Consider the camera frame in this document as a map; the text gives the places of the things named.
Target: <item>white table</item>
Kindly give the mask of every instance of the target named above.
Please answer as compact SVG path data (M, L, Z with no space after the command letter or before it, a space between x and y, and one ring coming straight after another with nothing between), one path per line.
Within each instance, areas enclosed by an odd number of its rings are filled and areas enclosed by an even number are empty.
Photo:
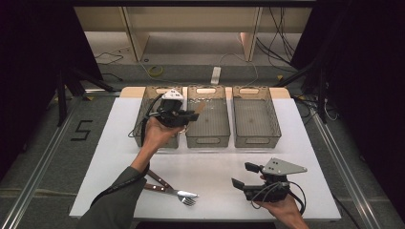
M193 220L193 221L269 221L274 220L267 210L256 210L245 200L242 191L232 186L234 177L246 185L261 185L258 174L248 172L245 162L266 165L272 158L308 168L303 174L289 175L305 191L306 220L338 220L340 214L331 196L307 132L292 99L273 99L282 137L276 148L262 150L235 149L233 124L225 149L188 149L181 135L177 150L158 151L151 160L151 169L175 189L198 193L197 204L186 206L176 197L144 190L134 213L136 220ZM231 101L228 100L229 120ZM71 217L80 218L89 209L94 197L106 189L132 162L139 150L135 140L128 137L139 111L140 98L117 98L96 148L95 155L75 204ZM297 187L291 190L299 198Z

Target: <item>metal rail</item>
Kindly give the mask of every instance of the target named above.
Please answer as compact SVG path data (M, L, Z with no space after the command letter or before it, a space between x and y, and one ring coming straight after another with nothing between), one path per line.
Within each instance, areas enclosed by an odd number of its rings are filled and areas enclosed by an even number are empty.
M24 213L32 200L36 188L41 182L42 177L45 175L45 172L47 171L47 168L51 163L53 156L56 153L59 144L63 139L63 136L65 135L66 130L71 123L72 117L75 113L75 109L80 104L80 101L81 97L75 97L71 101L72 105L68 110L68 115L65 121L62 123L60 127L56 128L56 131L53 134L53 137L50 143L48 144L47 149L45 150L43 156L41 157L35 169L33 170L30 179L28 180L18 199L11 207L6 217L6 220L2 225L2 229L17 228L19 222L21 221L21 218L23 218Z
M364 224L369 229L381 228L373 212L372 206L370 205L366 196L358 185L358 182L355 179L351 169L349 168L345 158L343 157L342 152L337 146L328 125L322 122L318 114L314 116L314 120L321 136L324 138L325 143L328 146L330 155L337 167L337 170L340 173L340 176L343 178L343 181L348 188L349 194L351 195L352 200L360 214L360 217L364 221Z

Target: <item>wrist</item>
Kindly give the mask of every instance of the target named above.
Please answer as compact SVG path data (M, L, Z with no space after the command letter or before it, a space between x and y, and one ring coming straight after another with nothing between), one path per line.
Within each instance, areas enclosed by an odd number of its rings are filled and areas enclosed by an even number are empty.
M290 229L309 229L302 218L290 220L287 227Z

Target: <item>black sleeve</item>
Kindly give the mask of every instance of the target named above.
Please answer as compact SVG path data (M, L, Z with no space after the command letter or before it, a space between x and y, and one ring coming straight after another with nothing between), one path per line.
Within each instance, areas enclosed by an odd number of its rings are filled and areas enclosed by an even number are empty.
M139 175L140 172L128 167L119 175L112 186ZM138 181L112 194L103 196L80 218L76 228L128 229L134 218L135 207L145 183L146 179L141 177Z

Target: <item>mesh basket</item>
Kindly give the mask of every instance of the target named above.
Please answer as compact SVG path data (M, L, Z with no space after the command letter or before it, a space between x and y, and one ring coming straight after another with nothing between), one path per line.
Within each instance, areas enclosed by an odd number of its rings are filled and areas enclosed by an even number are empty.
M189 86L187 110L195 111L200 102L205 107L186 132L189 148L227 147L230 136L226 94L223 86Z
M167 91L175 89L178 91L180 94L182 94L182 87L165 87L165 86L159 86L159 87L146 87L145 92L143 94L142 102L140 103L140 108L139 108L139 113L137 117L137 122L135 124L135 128L133 130L133 136L135 137L135 141L140 147L140 131L141 131L141 125L140 122L143 120L143 118L146 115L146 112L148 111L149 107L151 106L153 100L159 95L159 94L165 94ZM161 98L155 103L153 106L151 113L155 112L160 104ZM162 147L162 148L174 148L177 149L179 147L179 135L175 134L175 136L171 137L169 141Z
M268 87L233 87L236 148L274 148L280 126Z

